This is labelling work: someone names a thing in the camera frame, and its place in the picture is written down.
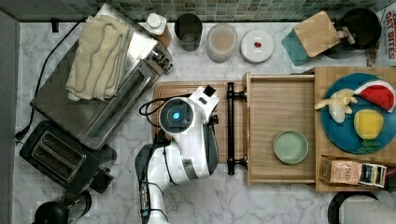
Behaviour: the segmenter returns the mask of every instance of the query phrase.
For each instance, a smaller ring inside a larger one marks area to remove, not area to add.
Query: black handle
[[[246,99],[246,90],[235,92],[233,82],[227,83],[227,101],[228,101],[228,175],[235,175],[235,165],[242,165],[248,168],[247,156],[242,159],[235,159],[235,142],[234,142],[234,120],[233,120],[233,100]]]

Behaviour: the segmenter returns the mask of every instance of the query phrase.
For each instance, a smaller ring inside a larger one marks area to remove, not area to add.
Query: black kettle
[[[91,194],[66,192],[61,197],[41,204],[35,212],[33,224],[70,224],[86,214],[92,205]]]

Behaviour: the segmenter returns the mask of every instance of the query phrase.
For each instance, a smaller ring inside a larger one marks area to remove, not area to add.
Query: teal box
[[[285,48],[286,52],[289,54],[291,61],[294,65],[298,66],[311,58],[306,53],[303,44],[298,38],[294,28],[290,31],[290,33],[282,40],[282,45]]]

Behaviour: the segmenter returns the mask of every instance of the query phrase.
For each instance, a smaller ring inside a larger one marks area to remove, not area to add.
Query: green ceramic bowl
[[[295,164],[302,161],[308,154],[308,142],[302,133],[285,131],[276,137],[274,152],[281,161]]]

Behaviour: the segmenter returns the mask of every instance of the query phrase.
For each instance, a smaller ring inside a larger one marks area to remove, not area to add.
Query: black cable
[[[158,184],[156,183],[152,183],[152,182],[148,182],[149,185],[154,185],[155,187],[157,187],[157,189],[160,190],[161,194],[163,195],[163,191],[161,190],[160,186],[158,186]]]
[[[149,150],[149,154],[148,154],[148,162],[145,164],[145,167],[143,168],[143,172],[142,172],[142,176],[143,176],[143,180],[139,183],[139,185],[141,185],[143,182],[148,182],[148,168],[149,168],[149,160],[152,156],[152,154],[154,153],[156,147],[160,144],[160,143],[164,143],[165,144],[165,132],[163,130],[160,130],[158,133],[155,134],[154,136],[154,141],[152,143],[152,146]]]
[[[183,94],[183,95],[178,95],[178,96],[171,96],[171,97],[165,97],[165,98],[157,98],[157,99],[154,99],[154,100],[152,100],[152,101],[150,101],[150,102],[147,102],[147,103],[143,104],[142,106],[140,106],[140,108],[139,108],[139,114],[140,114],[141,116],[146,117],[146,120],[147,120],[148,123],[151,124],[152,126],[154,126],[154,127],[156,127],[156,128],[161,128],[160,125],[154,124],[154,123],[151,121],[151,119],[149,118],[149,116],[152,115],[152,114],[154,114],[155,112],[157,112],[161,107],[163,107],[163,105],[166,103],[166,101],[171,100],[172,98],[175,98],[175,97],[189,97],[189,96],[191,96],[191,94]],[[157,102],[161,102],[161,101],[163,101],[163,104],[159,105],[157,108],[155,108],[154,110],[152,110],[152,111],[149,112],[149,106],[150,106],[150,105],[152,105],[152,104],[154,104],[154,103],[157,103]]]
[[[152,144],[151,148],[149,149],[148,162],[145,164],[145,167],[143,167],[143,171],[142,171],[142,176],[143,176],[144,179],[142,179],[141,181],[139,180],[139,190],[141,190],[143,183],[148,183],[147,171],[148,171],[148,168],[149,168],[149,160],[150,160],[152,154],[154,153],[154,151],[156,149],[156,146],[158,144],[157,140],[158,140],[158,134],[155,134],[153,144]],[[143,209],[140,210],[140,214],[141,214],[140,216],[142,218],[142,223],[143,224],[149,223],[149,211],[150,211],[150,204],[151,204],[151,199],[149,197],[149,186],[147,186],[147,195],[148,195],[148,210],[143,210]],[[147,216],[143,216],[145,211],[148,211],[148,215]]]
[[[165,145],[163,145],[163,156],[165,157],[165,166],[166,166],[166,171],[168,172],[168,175],[169,175],[169,181],[172,184],[177,185],[177,183],[175,183],[175,181],[172,179],[171,172],[169,172],[168,159],[166,159]]]
[[[76,29],[76,27],[82,23],[83,21],[87,20],[88,17],[85,17],[83,19],[81,19],[79,22],[77,22],[72,29],[70,29],[70,31],[64,36],[64,38],[62,38],[62,40],[55,46],[55,48],[52,49],[52,51],[49,53],[49,55],[46,58],[46,61],[44,61],[43,67],[41,68],[41,72],[40,72],[40,76],[38,77],[38,81],[37,84],[35,86],[35,97],[37,96],[38,90],[40,89],[40,83],[41,83],[41,79],[44,75],[44,70],[46,69],[46,65],[47,62],[50,58],[50,56],[52,55],[52,53],[64,42],[64,40]],[[29,132],[30,126],[32,125],[33,122],[33,117],[35,116],[35,109],[32,108],[31,112],[30,112],[30,120],[29,120],[29,124],[22,129],[22,131],[18,132],[15,134],[15,138],[14,138],[14,143],[18,144],[21,142],[22,138]]]
[[[216,134],[216,131],[215,131],[215,125],[216,124],[219,124],[218,116],[217,115],[211,115],[210,119],[209,119],[209,122],[207,123],[207,126],[212,128],[212,131],[213,131],[214,134]]]

